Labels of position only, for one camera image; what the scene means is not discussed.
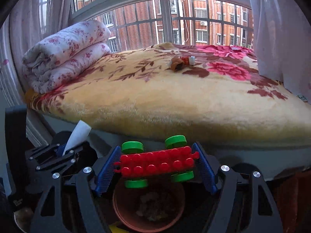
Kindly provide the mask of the white paper tube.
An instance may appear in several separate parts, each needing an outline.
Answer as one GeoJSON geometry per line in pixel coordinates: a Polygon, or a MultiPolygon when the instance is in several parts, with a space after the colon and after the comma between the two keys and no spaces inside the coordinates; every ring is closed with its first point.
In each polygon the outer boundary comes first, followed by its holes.
{"type": "Polygon", "coordinates": [[[77,145],[85,142],[91,132],[92,128],[87,123],[85,123],[83,120],[80,120],[75,128],[73,129],[69,140],[67,141],[67,144],[63,151],[63,156],[66,154],[68,150],[73,149],[77,145]]]}

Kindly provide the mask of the barred window frame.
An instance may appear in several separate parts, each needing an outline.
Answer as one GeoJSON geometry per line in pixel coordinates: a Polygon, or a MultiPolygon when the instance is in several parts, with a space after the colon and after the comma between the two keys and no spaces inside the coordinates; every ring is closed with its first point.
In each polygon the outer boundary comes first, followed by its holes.
{"type": "Polygon", "coordinates": [[[164,42],[253,45],[249,0],[73,0],[71,23],[96,19],[111,31],[112,52],[164,42]]]}

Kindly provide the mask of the red green toy car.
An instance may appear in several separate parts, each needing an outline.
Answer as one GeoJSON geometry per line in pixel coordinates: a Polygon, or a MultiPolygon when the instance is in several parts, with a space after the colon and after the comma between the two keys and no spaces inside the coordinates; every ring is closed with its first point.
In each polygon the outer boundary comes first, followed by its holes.
{"type": "Polygon", "coordinates": [[[188,146],[184,135],[174,135],[164,142],[165,149],[146,152],[138,141],[128,141],[121,146],[121,156],[113,164],[114,172],[125,179],[127,188],[144,188],[148,179],[170,176],[174,183],[186,182],[194,178],[193,169],[199,160],[198,152],[188,146]]]}

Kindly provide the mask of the sheer curtain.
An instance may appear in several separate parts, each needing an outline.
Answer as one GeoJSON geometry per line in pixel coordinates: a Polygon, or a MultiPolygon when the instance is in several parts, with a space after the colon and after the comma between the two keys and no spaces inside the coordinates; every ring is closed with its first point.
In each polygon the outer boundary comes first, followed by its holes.
{"type": "Polygon", "coordinates": [[[250,0],[260,75],[310,103],[310,23],[294,0],[250,0]]]}
{"type": "Polygon", "coordinates": [[[72,0],[17,0],[1,26],[1,93],[8,106],[25,102],[22,57],[37,42],[68,26],[72,0]]]}

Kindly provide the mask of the yellow floral bed blanket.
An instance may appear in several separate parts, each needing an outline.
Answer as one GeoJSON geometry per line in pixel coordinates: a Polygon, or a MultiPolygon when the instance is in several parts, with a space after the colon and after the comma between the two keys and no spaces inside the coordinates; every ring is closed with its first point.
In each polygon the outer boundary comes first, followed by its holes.
{"type": "Polygon", "coordinates": [[[310,105],[259,74],[252,50],[153,45],[102,57],[30,108],[94,129],[154,140],[184,135],[214,144],[310,145],[310,105]],[[175,56],[195,65],[172,71],[175,56]]]}

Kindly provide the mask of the folded white floral quilt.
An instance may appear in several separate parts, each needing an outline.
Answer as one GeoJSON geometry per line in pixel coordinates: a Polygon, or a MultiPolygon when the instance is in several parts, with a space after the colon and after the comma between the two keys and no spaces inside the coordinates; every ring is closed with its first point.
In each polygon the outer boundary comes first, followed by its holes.
{"type": "Polygon", "coordinates": [[[28,85],[45,94],[74,80],[105,55],[111,31],[102,22],[76,23],[36,43],[23,56],[28,85]]]}

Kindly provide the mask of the right sheer curtain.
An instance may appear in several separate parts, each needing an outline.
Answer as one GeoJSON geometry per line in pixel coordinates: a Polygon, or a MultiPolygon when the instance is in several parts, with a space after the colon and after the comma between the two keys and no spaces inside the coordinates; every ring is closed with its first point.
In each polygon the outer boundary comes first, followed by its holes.
{"type": "Polygon", "coordinates": [[[260,75],[310,103],[310,23],[294,0],[250,0],[260,75]]]}

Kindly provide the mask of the orange trash bin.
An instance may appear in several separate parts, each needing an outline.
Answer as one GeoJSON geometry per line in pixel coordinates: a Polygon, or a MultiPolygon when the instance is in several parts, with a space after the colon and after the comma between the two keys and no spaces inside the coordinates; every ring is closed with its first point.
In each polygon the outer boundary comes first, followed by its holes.
{"type": "Polygon", "coordinates": [[[184,204],[184,188],[178,183],[127,188],[120,182],[112,196],[116,216],[136,232],[162,232],[171,228],[181,218],[184,204]]]}

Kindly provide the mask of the yellow object under bin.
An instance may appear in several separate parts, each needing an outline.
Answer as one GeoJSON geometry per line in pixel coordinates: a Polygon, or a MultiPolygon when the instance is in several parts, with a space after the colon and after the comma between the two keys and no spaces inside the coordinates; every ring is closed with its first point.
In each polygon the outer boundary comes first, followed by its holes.
{"type": "Polygon", "coordinates": [[[129,233],[128,231],[121,229],[118,225],[113,224],[109,225],[109,229],[111,230],[112,233],[129,233]]]}

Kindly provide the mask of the left sheer curtain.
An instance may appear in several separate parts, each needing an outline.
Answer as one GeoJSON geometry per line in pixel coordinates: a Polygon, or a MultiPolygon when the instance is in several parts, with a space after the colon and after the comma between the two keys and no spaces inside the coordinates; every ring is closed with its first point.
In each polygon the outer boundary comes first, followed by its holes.
{"type": "Polygon", "coordinates": [[[17,0],[1,26],[1,93],[8,106],[25,102],[22,57],[37,42],[68,26],[72,0],[17,0]]]}

